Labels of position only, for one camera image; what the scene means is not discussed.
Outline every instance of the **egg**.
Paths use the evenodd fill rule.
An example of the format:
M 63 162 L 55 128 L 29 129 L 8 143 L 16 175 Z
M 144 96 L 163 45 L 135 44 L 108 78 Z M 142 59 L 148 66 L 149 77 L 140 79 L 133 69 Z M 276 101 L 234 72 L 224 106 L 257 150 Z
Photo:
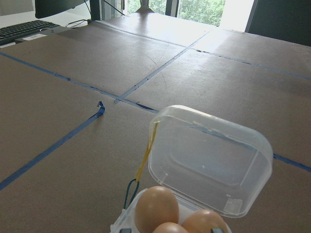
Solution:
M 165 222 L 159 225 L 153 233 L 188 233 L 185 228 L 182 226 L 173 223 L 173 222 Z
M 219 228 L 228 233 L 225 221 L 212 210 L 198 210 L 191 214 L 182 224 L 189 233 L 210 233 Z
M 178 219 L 178 202 L 168 188 L 148 188 L 137 201 L 134 221 L 141 233 L 152 233 L 162 223 L 178 223 Z

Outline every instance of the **black keyboard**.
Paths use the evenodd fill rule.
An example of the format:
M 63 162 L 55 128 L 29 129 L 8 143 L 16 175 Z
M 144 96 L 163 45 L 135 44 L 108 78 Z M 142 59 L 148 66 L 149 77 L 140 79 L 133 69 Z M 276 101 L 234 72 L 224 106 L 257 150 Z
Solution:
M 45 22 L 42 20 L 34 20 L 26 23 L 20 23 L 5 28 L 0 28 L 0 45 L 4 45 L 14 41 L 15 39 L 23 38 L 28 35 L 35 34 L 44 28 L 54 28 L 57 24 Z

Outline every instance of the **container lid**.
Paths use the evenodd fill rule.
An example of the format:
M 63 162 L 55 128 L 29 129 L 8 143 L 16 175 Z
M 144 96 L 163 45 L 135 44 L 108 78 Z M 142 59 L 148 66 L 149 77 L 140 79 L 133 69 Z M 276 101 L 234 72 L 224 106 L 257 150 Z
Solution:
M 272 173 L 267 139 L 247 127 L 173 105 L 157 124 L 148 168 L 152 177 L 198 208 L 228 217 L 247 214 Z

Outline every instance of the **monitor screen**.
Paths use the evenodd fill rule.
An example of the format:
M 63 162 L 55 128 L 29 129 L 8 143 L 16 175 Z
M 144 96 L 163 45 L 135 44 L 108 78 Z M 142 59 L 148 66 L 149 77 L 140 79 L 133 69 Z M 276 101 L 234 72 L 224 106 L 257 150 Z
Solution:
M 83 0 L 35 0 L 35 17 L 45 18 L 74 8 Z

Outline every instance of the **green foliage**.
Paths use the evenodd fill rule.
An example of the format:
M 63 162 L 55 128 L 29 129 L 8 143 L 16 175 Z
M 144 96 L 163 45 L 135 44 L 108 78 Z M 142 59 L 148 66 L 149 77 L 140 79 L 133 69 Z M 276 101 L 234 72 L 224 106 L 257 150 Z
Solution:
M 219 26 L 225 0 L 180 0 L 179 5 L 179 18 Z M 164 15 L 166 0 L 150 0 L 149 6 L 154 12 Z M 139 8 L 139 0 L 128 0 L 128 14 Z

